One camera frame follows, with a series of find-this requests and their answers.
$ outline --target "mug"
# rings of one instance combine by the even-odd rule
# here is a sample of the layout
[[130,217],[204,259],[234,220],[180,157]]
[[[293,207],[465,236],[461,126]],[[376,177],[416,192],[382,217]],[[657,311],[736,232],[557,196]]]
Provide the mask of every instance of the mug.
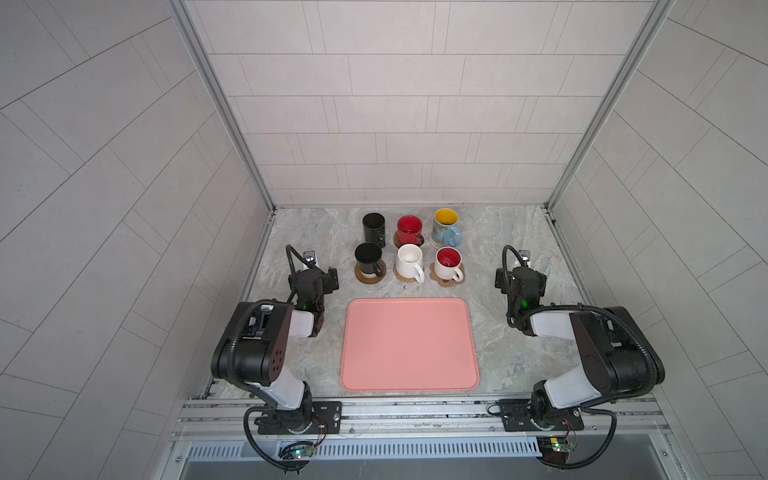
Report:
[[375,243],[380,248],[386,245],[384,238],[384,216],[382,214],[367,214],[362,218],[362,231],[366,242]]
[[462,232],[456,226],[458,214],[450,208],[441,208],[435,212],[435,224],[432,226],[432,241],[438,247],[458,247],[462,242]]
[[424,267],[422,264],[422,249],[413,243],[407,243],[397,250],[397,273],[405,278],[415,278],[424,283]]
[[382,249],[375,243],[361,243],[355,249],[355,260],[365,278],[384,276],[382,268]]
[[396,236],[400,245],[413,243],[414,245],[420,247],[424,244],[424,237],[422,236],[422,221],[413,215],[405,215],[404,217],[400,217],[400,220],[397,220]]
[[453,247],[443,247],[435,256],[435,275],[443,280],[462,282],[464,273],[461,270],[462,255]]

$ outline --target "black mug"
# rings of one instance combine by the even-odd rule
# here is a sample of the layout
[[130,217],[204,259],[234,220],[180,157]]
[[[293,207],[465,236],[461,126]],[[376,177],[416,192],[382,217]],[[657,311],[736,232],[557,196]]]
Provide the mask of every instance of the black mug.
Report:
[[355,260],[363,276],[367,278],[384,276],[382,249],[375,243],[365,242],[358,245],[355,249]]
[[384,216],[382,214],[367,214],[362,218],[362,231],[366,242],[375,243],[379,248],[384,248]]

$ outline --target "wall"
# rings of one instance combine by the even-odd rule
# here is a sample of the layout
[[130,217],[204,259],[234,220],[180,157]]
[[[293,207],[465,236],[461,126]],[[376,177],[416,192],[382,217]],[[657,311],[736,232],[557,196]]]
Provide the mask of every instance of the wall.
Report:
[[185,2],[279,205],[545,201],[650,2]]
[[765,25],[760,0],[679,0],[554,208],[598,304],[667,367],[701,478],[768,478]]
[[141,478],[266,218],[165,3],[0,2],[0,158],[0,476]]

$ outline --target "white mug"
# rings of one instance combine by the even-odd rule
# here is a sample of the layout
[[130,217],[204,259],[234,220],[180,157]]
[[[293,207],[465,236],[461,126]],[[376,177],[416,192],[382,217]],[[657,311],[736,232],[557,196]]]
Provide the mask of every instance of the white mug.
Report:
[[435,275],[443,280],[462,282],[462,255],[453,247],[443,247],[435,255]]
[[422,249],[413,243],[407,243],[397,250],[397,273],[405,278],[415,278],[424,283],[424,267],[422,266]]

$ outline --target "blue mug handle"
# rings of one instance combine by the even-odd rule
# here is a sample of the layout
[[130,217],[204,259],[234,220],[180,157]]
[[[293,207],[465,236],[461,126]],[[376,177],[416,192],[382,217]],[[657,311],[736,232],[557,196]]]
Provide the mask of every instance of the blue mug handle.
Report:
[[451,247],[458,247],[462,242],[462,232],[455,226],[449,227],[449,229],[453,232],[453,235],[448,238],[448,243]]

